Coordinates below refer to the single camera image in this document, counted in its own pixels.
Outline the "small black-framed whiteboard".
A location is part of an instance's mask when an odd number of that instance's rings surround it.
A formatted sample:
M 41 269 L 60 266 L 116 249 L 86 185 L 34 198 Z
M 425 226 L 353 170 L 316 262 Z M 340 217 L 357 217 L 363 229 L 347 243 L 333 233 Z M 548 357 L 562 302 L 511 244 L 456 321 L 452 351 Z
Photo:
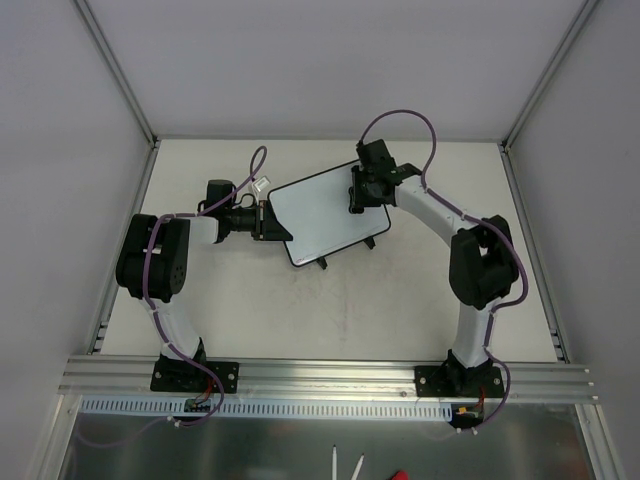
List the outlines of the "small black-framed whiteboard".
M 357 165 L 345 163 L 269 192 L 277 221 L 292 236 L 284 244 L 294 267 L 325 260 L 360 242 L 374 246 L 373 238 L 391 228 L 385 206 L 349 212 L 351 169 Z

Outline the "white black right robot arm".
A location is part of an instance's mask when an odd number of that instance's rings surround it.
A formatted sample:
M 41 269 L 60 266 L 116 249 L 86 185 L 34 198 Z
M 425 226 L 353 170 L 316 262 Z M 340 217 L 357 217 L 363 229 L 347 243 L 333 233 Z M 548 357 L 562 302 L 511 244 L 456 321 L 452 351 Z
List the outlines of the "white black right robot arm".
M 421 221 L 449 247 L 448 281 L 460 310 L 440 377 L 455 393 L 470 395 L 493 366 L 487 349 L 498 303 L 521 276 L 509 224 L 499 215 L 477 219 L 465 214 L 423 186 L 417 167 L 398 165 L 382 140 L 360 141 L 356 152 L 349 212 L 393 206 Z

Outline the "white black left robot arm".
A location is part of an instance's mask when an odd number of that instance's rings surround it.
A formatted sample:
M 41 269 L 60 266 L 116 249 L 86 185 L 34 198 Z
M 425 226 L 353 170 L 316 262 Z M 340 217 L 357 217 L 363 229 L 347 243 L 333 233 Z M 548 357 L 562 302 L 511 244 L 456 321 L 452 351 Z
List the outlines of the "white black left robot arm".
M 204 342 L 177 300 L 190 248 L 219 244 L 232 232 L 247 232 L 255 241 L 293 239 L 269 201 L 242 207 L 237 193 L 231 181 L 211 180 L 195 213 L 133 215 L 116 264 L 117 284 L 143 305 L 161 342 L 160 359 L 176 363 L 174 378 L 188 390 L 203 387 L 209 377 Z

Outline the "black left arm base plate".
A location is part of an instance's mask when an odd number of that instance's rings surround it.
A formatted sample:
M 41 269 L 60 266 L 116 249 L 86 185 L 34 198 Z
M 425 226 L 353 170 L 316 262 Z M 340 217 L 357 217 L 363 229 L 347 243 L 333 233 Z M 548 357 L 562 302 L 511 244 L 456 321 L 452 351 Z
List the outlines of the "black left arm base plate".
M 225 394 L 237 392 L 239 363 L 207 360 L 205 366 L 218 377 Z M 154 364 L 150 390 L 169 393 L 203 393 L 209 385 L 212 385 L 213 393 L 220 392 L 218 385 L 208 373 L 185 361 L 160 356 Z

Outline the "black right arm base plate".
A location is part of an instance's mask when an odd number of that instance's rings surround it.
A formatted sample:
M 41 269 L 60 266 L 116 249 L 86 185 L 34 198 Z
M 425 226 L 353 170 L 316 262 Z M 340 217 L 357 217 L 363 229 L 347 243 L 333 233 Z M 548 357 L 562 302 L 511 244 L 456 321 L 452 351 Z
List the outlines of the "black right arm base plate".
M 418 397 L 498 399 L 505 393 L 502 371 L 493 365 L 461 373 L 443 364 L 420 365 L 414 368 L 414 384 Z

